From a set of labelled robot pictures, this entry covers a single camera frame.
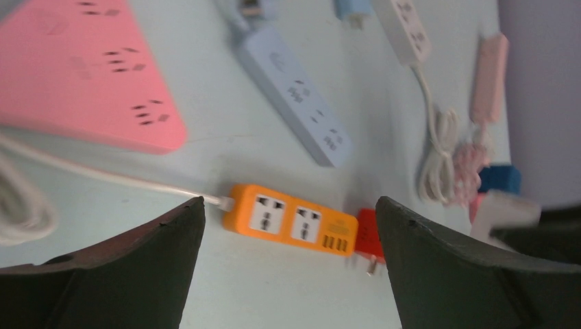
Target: pink power strip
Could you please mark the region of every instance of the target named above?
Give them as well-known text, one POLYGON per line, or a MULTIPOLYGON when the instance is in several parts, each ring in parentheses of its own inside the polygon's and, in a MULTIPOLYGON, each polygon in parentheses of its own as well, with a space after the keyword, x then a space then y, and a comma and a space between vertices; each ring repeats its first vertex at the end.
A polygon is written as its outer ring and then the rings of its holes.
POLYGON ((186 139, 125 0, 29 0, 0 49, 0 124, 153 154, 186 139))
POLYGON ((497 122, 502 110, 508 39, 503 34, 482 41, 472 105, 472 121, 497 122))

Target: universal socket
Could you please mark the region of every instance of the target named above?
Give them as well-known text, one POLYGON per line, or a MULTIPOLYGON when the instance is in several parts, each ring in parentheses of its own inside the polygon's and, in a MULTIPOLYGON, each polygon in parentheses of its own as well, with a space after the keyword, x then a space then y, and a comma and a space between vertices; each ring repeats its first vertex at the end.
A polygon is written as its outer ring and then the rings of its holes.
POLYGON ((249 227, 266 233, 278 234, 282 224, 285 204, 266 195, 257 195, 249 227))
POLYGON ((373 0, 377 14, 399 62, 414 65, 425 62, 432 43, 411 0, 373 0))
POLYGON ((314 160, 341 166, 351 139, 274 27, 250 33, 238 58, 314 160))
POLYGON ((293 219, 290 237, 300 241, 316 243, 321 226, 321 213, 304 207, 298 207, 293 219))

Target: orange power strip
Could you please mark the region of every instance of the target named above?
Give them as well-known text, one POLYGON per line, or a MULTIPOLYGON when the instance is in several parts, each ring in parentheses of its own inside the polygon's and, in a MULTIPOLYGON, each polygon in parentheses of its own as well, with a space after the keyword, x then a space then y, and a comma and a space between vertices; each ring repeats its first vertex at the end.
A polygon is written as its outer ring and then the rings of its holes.
POLYGON ((227 230, 320 252, 351 256, 357 219, 271 189, 238 184, 234 208, 224 216, 227 230))

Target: power plug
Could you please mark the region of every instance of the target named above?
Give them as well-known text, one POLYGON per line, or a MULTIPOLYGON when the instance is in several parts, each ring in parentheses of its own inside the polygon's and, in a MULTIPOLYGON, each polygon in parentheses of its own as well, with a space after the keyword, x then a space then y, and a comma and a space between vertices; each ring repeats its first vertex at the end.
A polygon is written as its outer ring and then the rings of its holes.
POLYGON ((383 246, 375 219, 374 209, 361 209, 357 215, 359 230, 355 242, 355 253, 369 259, 367 274, 375 274, 378 264, 385 264, 383 246))
POLYGON ((363 29, 363 21, 371 15, 369 0, 335 0, 337 17, 349 21, 352 28, 363 29))
POLYGON ((235 204, 224 216, 227 230, 254 238, 351 256, 358 222, 353 216, 271 189, 238 184, 235 204))
POLYGON ((404 66, 425 62, 432 43, 411 0, 373 0, 373 8, 404 66))
POLYGON ((250 32, 238 57, 314 160, 343 164, 351 139, 274 27, 250 32))

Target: white power strip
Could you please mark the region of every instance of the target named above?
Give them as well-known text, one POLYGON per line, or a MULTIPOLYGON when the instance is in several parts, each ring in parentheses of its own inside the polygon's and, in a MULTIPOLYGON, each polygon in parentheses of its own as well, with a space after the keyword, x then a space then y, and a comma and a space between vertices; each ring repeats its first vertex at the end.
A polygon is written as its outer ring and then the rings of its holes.
POLYGON ((315 161, 340 166, 351 139, 274 27, 246 35, 238 57, 315 161))
POLYGON ((404 65, 425 62, 432 43, 411 0, 373 0, 373 7, 397 55, 404 65))
POLYGON ((432 52, 432 43, 411 0, 373 0, 373 7, 397 59, 412 68, 425 98, 433 148, 421 170, 419 196, 425 201, 450 204, 456 197, 452 156, 458 142, 458 115, 453 109, 444 113, 434 109, 432 94, 420 67, 432 52))

